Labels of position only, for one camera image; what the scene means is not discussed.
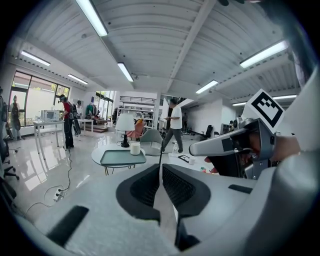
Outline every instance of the man in white shirt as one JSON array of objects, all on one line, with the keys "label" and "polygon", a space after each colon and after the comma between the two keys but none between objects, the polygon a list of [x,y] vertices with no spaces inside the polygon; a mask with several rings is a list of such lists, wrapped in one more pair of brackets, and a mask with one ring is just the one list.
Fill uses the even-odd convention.
[{"label": "man in white shirt", "polygon": [[181,107],[178,106],[177,100],[175,98],[172,98],[170,99],[169,108],[172,109],[171,116],[168,116],[165,119],[170,120],[170,129],[167,135],[165,136],[162,151],[163,152],[165,151],[166,146],[168,145],[169,141],[174,135],[175,140],[179,146],[178,153],[182,153],[184,149],[183,149],[182,138],[181,138],[181,129],[182,129]]}]

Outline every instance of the floor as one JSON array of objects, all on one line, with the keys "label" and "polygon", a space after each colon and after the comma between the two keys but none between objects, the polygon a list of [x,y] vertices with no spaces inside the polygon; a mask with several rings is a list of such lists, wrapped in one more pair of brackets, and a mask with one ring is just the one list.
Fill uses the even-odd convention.
[{"label": "floor", "polygon": [[[58,138],[59,144],[62,145],[62,135],[60,134]],[[26,214],[26,217],[31,222],[34,222],[46,211],[50,211],[50,208],[47,206],[52,206],[55,203],[53,195],[58,188],[54,186],[60,185],[67,188],[69,183],[69,159],[71,160],[72,169],[69,172],[70,188],[66,191],[65,197],[68,194],[76,192],[77,188],[93,178],[106,177],[104,167],[93,162],[91,153],[93,149],[101,145],[121,140],[119,133],[116,134],[112,131],[93,134],[86,132],[86,136],[81,136],[81,141],[77,137],[73,137],[73,139],[74,148],[71,149],[71,155],[69,155],[69,152],[65,151],[62,147],[57,147],[55,135],[45,135],[42,138],[42,143],[46,160],[43,160],[42,155],[38,154],[33,136],[27,137],[25,140],[11,141],[9,143],[10,165],[16,168],[16,174],[20,177],[20,180],[11,176],[5,177],[5,180],[17,193],[17,197],[14,200],[15,204],[23,214]],[[190,139],[188,136],[183,136],[182,138],[184,153],[188,153],[189,146],[195,142]],[[173,143],[169,143],[165,152],[172,152],[172,149]],[[158,157],[147,156],[146,158],[147,162],[144,165],[159,162]],[[168,154],[164,154],[162,156],[162,163],[168,163],[168,160]],[[129,172],[130,170],[128,168],[118,168],[114,169],[114,174],[123,171]],[[174,243],[177,224],[175,213],[162,184],[160,184],[156,193],[154,208],[159,210],[161,214],[160,228]]]}]

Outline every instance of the orange chair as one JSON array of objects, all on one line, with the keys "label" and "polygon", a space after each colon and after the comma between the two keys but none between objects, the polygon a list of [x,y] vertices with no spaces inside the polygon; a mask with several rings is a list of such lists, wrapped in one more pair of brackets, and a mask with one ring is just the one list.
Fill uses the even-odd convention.
[{"label": "orange chair", "polygon": [[134,130],[127,131],[126,135],[128,137],[137,139],[141,136],[141,134],[144,130],[144,126],[145,126],[145,124],[143,121],[140,121],[140,122],[138,121],[138,122],[136,122],[136,124],[134,126]]}]

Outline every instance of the lamp shade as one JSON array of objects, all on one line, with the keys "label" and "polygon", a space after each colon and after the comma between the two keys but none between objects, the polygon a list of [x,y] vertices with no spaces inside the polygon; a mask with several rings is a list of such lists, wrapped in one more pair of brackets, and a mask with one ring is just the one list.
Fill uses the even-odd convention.
[{"label": "lamp shade", "polygon": [[135,121],[132,114],[121,113],[118,121],[116,121],[115,128],[121,131],[134,131],[135,130]]}]

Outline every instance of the ceiling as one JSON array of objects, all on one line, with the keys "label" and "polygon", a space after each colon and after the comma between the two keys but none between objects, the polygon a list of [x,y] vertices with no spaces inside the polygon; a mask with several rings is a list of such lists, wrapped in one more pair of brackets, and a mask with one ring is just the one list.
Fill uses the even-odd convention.
[{"label": "ceiling", "polygon": [[[26,50],[51,62],[51,72],[62,77],[72,73],[87,81],[84,88],[88,91],[104,88],[162,92],[198,102],[225,98],[236,103],[245,101],[260,88],[272,96],[296,94],[300,90],[290,49],[247,69],[239,65],[284,39],[281,29],[257,3],[93,3],[108,29],[107,36],[97,35],[75,0],[44,1],[12,39],[10,56],[23,61],[25,57],[20,52]],[[117,62],[125,63],[132,83]],[[196,94],[212,80],[219,84],[211,91]]]}]

